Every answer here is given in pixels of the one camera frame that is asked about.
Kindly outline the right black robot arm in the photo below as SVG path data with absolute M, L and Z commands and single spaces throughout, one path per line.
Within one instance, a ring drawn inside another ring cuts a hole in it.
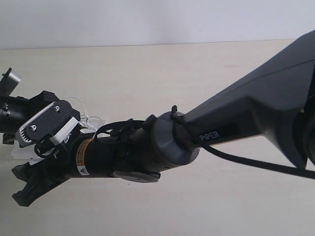
M 193 162 L 200 149 L 227 161 L 314 179 L 307 170 L 315 159 L 315 33 L 300 36 L 263 65 L 186 114 L 177 106 L 159 117 L 106 124 L 91 134 L 75 118 L 57 121 L 52 106 L 23 127 L 35 164 L 13 167 L 25 182 L 13 199 L 27 207 L 70 178 L 121 178 L 157 182 L 160 174 Z M 224 153 L 214 145 L 262 135 L 290 166 Z

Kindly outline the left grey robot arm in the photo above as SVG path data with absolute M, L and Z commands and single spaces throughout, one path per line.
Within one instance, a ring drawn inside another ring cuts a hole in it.
M 37 96 L 0 97 L 0 133 L 2 143 L 17 141 L 24 148 L 48 140 L 59 145 L 70 135 L 79 135 L 80 112 L 53 92 L 43 91 Z

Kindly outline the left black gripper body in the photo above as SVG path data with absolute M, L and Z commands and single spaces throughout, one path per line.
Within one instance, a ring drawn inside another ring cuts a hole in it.
M 16 140 L 17 130 L 40 110 L 59 101 L 57 96 L 48 91 L 26 99 L 23 97 L 2 97 L 2 143 L 12 145 Z

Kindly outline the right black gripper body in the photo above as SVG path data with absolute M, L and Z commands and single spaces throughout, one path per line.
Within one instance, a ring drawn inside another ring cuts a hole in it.
M 28 164 L 29 194 L 46 194 L 70 178 L 80 177 L 75 155 L 81 138 L 71 137 L 67 143 L 53 147 L 49 141 L 35 145 L 35 153 L 43 158 Z

